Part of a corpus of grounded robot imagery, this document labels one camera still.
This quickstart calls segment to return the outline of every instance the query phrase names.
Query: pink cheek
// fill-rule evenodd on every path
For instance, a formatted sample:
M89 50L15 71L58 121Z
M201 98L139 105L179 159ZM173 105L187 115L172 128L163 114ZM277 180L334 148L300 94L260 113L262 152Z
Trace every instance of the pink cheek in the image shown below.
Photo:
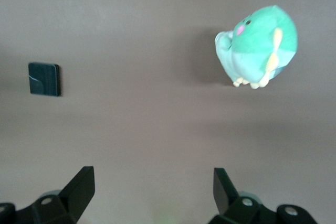
M245 26L244 25L241 25L238 27L237 29L237 36L242 34L242 32L245 30Z

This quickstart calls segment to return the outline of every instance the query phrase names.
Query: green plush toy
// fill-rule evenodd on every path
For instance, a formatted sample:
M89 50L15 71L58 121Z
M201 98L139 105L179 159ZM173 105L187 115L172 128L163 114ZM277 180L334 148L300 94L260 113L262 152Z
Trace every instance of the green plush toy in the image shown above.
M297 32L278 6L264 7L216 36L218 58L234 86L265 87L293 58Z

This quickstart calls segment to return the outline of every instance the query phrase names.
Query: light blue wing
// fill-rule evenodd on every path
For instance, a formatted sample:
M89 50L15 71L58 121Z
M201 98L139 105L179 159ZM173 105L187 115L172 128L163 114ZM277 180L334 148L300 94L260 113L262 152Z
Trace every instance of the light blue wing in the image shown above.
M223 31L216 36L215 45L219 61L232 82L235 82L240 76L234 67L231 44L231 31Z
M258 83L266 73L266 64L271 53L244 54L233 52L233 64L236 71L245 80Z
M293 51L278 49L277 55L278 55L278 58L279 58L279 66L276 70L271 72L271 74L269 76L269 79L272 79L275 76L277 76L278 74L280 74L284 70L284 68L288 65L288 63L292 60L295 53L296 52L293 52Z

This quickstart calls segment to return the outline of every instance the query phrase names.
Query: gray wall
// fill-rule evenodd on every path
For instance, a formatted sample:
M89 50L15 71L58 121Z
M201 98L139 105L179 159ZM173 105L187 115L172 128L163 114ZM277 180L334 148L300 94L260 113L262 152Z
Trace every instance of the gray wall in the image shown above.
M267 87L234 88L215 35L272 4L296 22L298 52ZM93 165L79 223L204 224L224 167L270 209L334 223L335 11L336 0L0 0L0 201L25 207ZM62 97L29 93L31 61L61 66Z

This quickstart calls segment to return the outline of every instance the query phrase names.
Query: screw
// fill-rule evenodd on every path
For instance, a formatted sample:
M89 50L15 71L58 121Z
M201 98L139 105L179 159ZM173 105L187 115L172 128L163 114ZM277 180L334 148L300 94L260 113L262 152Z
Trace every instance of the screw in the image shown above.
M286 207L285 211L286 211L286 213L288 213L289 215L292 215L292 216L298 215L298 212L292 207Z
M252 202L252 200L250 200L250 199L248 199L248 198L243 199L243 204L244 204L245 206L247 206L247 207L251 207L251 206L253 206L253 202Z
M41 201L42 205L49 204L52 201L52 198L45 198L44 200Z

